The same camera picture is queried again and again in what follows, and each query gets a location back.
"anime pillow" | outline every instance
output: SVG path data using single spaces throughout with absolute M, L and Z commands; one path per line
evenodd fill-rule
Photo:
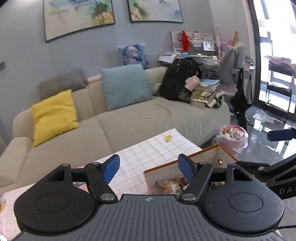
M 117 47 L 124 65 L 142 64 L 143 69 L 151 68 L 145 53 L 145 43 Z

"white grid tablecloth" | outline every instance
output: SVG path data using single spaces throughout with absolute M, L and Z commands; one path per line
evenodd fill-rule
M 172 135 L 170 142 L 165 142 L 164 137 L 166 135 Z M 148 188 L 143 171 L 175 161 L 181 153 L 191 155 L 200 150 L 201 148 L 182 136 L 176 129 L 171 129 L 115 153 L 120 157 L 120 168 L 109 186 L 118 196 L 118 199 L 121 198 L 123 193 L 145 194 Z M 110 156 L 98 161 L 102 163 Z M 7 192 L 0 198 L 0 202 L 6 201 L 6 206 L 0 213 L 0 232 L 9 240 L 20 232 L 13 213 L 14 202 L 31 186 Z

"beige sofa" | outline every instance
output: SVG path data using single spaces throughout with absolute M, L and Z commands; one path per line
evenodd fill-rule
M 165 67 L 145 70 L 152 89 L 161 83 Z M 73 92 L 80 127 L 33 147 L 31 109 L 13 122 L 13 140 L 0 157 L 0 195 L 37 182 L 63 163 L 79 167 L 176 128 L 196 145 L 212 138 L 230 122 L 229 109 L 198 108 L 162 97 L 106 111 L 102 83 Z

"light blue pillow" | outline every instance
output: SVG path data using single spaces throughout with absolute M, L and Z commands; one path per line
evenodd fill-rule
M 153 98 L 148 77 L 141 64 L 102 69 L 107 111 Z

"yellow object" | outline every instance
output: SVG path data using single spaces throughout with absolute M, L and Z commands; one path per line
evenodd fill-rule
M 6 205 L 6 201 L 4 200 L 1 204 L 0 204 L 0 213 L 4 210 Z
M 239 33 L 235 31 L 234 39 L 233 39 L 233 46 L 235 46 L 239 42 Z
M 172 138 L 173 138 L 172 135 L 167 135 L 165 136 L 165 141 L 169 142 Z
M 31 108 L 35 123 L 35 147 L 56 135 L 79 127 L 71 90 L 60 92 Z

